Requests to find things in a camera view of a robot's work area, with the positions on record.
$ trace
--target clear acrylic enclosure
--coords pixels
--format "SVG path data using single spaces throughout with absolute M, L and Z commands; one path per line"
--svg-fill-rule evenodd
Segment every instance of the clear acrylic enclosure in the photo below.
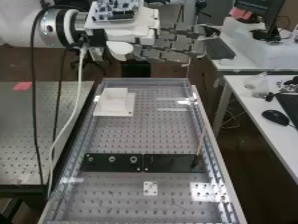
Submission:
M 95 100 L 44 223 L 247 223 L 211 131 L 200 172 L 149 172 L 145 162 L 140 172 L 86 172 L 83 161 L 96 153 L 196 155 L 208 123 L 188 79 L 107 79 L 95 99 L 104 88 L 136 93 L 135 114 L 95 117 Z

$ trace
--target computer monitor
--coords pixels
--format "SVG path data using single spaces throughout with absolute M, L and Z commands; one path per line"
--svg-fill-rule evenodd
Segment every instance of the computer monitor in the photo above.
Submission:
M 277 31 L 277 18 L 286 0 L 272 0 L 265 14 L 265 27 L 269 34 Z
M 264 16 L 271 0 L 236 0 L 236 7 Z
M 277 29 L 277 18 L 286 0 L 237 0 L 236 7 L 252 11 L 264 17 L 265 29 L 253 30 L 253 37 L 257 40 L 281 41 Z

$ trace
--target black bracket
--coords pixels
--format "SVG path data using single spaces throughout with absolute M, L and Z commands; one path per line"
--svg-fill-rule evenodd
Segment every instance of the black bracket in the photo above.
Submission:
M 203 173 L 205 172 L 203 158 L 187 154 L 145 154 L 144 172 Z
M 187 154 L 87 153 L 83 172 L 203 173 L 203 157 Z
M 143 154 L 87 153 L 84 172 L 143 172 Z

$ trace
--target desk surface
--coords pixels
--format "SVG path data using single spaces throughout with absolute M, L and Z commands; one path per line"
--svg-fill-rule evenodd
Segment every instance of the desk surface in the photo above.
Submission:
M 280 160 L 292 174 L 293 179 L 298 183 L 298 132 L 293 127 L 284 127 L 263 117 L 263 112 L 265 110 L 279 110 L 284 113 L 285 110 L 277 99 L 275 99 L 273 102 L 267 102 L 264 99 L 248 97 L 248 89 L 244 87 L 244 79 L 248 77 L 249 76 L 227 75 L 225 80 Z M 289 80 L 292 78 L 293 76 L 269 76 L 271 90 L 279 90 L 276 86 L 277 81 Z
M 86 103 L 92 84 L 94 82 L 84 82 L 83 84 L 76 118 Z M 39 185 L 40 178 L 32 137 L 32 92 L 31 89 L 15 91 L 15 85 L 16 83 L 12 82 L 0 83 L 0 102 L 3 106 L 0 110 L 0 186 L 11 185 L 20 188 L 20 186 Z M 63 83 L 58 133 L 71 116 L 76 91 L 76 82 Z M 38 83 L 38 127 L 44 180 L 48 179 L 50 172 L 48 150 L 52 144 L 56 95 L 58 82 Z M 59 141 L 56 158 L 63 151 L 72 127 L 67 129 Z
M 221 39 L 225 41 L 225 43 L 229 45 L 229 47 L 232 48 L 232 50 L 236 52 L 237 56 L 235 58 L 235 60 L 229 61 L 229 60 L 213 60 L 213 63 L 217 67 L 219 71 L 235 71 L 235 72 L 241 72 L 241 71 L 290 71 L 292 69 L 289 68 L 276 68 L 276 67 L 260 67 L 252 60 L 251 58 L 248 58 L 243 52 L 236 48 L 236 46 L 233 45 L 233 38 L 231 36 L 231 34 L 235 32 L 236 29 L 241 28 L 241 29 L 263 29 L 264 28 L 264 24 L 243 24 L 240 22 L 236 21 L 235 18 L 228 17 L 225 19 L 225 24 L 223 27 L 216 27 L 220 30 L 223 30 L 221 33 Z M 288 37 L 289 36 L 289 31 L 282 31 L 281 35 L 282 37 Z

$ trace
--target white desk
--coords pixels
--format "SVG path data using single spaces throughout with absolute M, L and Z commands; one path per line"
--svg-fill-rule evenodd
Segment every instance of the white desk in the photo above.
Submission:
M 248 89 L 244 87 L 244 79 L 249 76 L 244 75 L 227 75 L 225 76 L 225 90 L 223 93 L 221 103 L 219 106 L 219 112 L 213 124 L 213 130 L 217 135 L 223 118 L 225 115 L 225 110 L 229 103 L 231 93 L 233 91 L 240 103 L 244 106 L 256 126 L 259 127 L 268 143 L 272 146 L 281 162 L 284 163 L 289 173 L 293 176 L 298 184 L 298 132 L 297 130 L 288 126 L 284 127 L 263 117 L 263 112 L 265 110 L 279 110 L 285 113 L 277 99 L 272 102 L 267 102 L 264 99 L 248 97 Z M 281 80 L 290 80 L 294 76 L 269 76 L 269 88 L 271 91 L 277 91 L 276 83 Z
M 228 17 L 225 19 L 225 24 L 223 27 L 215 27 L 223 31 L 221 39 L 225 41 L 228 46 L 236 52 L 237 56 L 235 60 L 213 60 L 213 64 L 219 71 L 298 71 L 297 68 L 282 68 L 282 67 L 261 67 L 259 66 L 251 58 L 248 58 L 240 49 L 233 45 L 233 34 L 237 29 L 253 30 L 264 29 L 264 23 L 260 24 L 244 24 L 239 22 L 235 18 Z M 282 31 L 281 36 L 288 37 L 290 34 L 289 31 Z

